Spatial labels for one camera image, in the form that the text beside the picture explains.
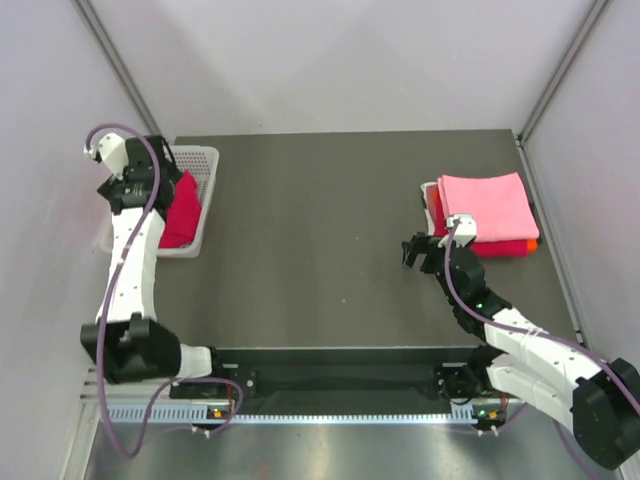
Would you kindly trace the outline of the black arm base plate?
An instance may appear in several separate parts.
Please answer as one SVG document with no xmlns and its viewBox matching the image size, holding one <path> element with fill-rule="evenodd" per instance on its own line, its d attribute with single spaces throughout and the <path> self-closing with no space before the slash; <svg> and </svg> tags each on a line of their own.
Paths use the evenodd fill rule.
<svg viewBox="0 0 640 480">
<path fill-rule="evenodd" d="M 214 374 L 238 384 L 247 400 L 281 392 L 390 391 L 464 405 L 506 396 L 486 373 L 497 356 L 487 346 L 223 349 Z"/>
</svg>

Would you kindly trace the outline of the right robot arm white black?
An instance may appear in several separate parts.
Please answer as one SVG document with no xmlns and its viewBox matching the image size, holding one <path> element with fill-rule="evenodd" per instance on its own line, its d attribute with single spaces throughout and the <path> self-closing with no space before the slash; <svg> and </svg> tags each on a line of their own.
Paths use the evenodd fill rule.
<svg viewBox="0 0 640 480">
<path fill-rule="evenodd" d="M 402 262 L 436 277 L 461 328 L 484 344 L 466 380 L 476 394 L 518 397 L 572 433 L 596 464 L 616 470 L 639 452 L 639 372 L 529 321 L 486 283 L 469 246 L 416 233 Z"/>
</svg>

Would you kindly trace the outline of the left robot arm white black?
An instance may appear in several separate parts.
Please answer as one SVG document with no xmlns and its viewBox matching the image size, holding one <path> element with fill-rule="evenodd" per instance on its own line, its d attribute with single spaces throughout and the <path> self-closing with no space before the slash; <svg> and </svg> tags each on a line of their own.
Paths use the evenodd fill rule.
<svg viewBox="0 0 640 480">
<path fill-rule="evenodd" d="M 98 193 L 110 209 L 109 280 L 96 320 L 80 342 L 110 384 L 192 378 L 205 396 L 226 387 L 215 351 L 189 346 L 158 320 L 154 286 L 158 253 L 191 244 L 202 208 L 193 176 L 181 170 L 159 135 L 123 138 L 108 132 L 88 150 L 110 171 Z"/>
</svg>

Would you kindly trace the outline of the crimson red t shirt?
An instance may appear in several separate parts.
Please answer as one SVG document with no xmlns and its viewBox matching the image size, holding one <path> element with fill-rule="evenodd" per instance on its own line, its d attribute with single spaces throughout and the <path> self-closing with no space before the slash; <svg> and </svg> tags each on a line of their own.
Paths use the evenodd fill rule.
<svg viewBox="0 0 640 480">
<path fill-rule="evenodd" d="M 196 236 L 201 211 L 198 184 L 193 175 L 185 171 L 177 182 L 159 248 L 177 249 L 191 244 Z"/>
</svg>

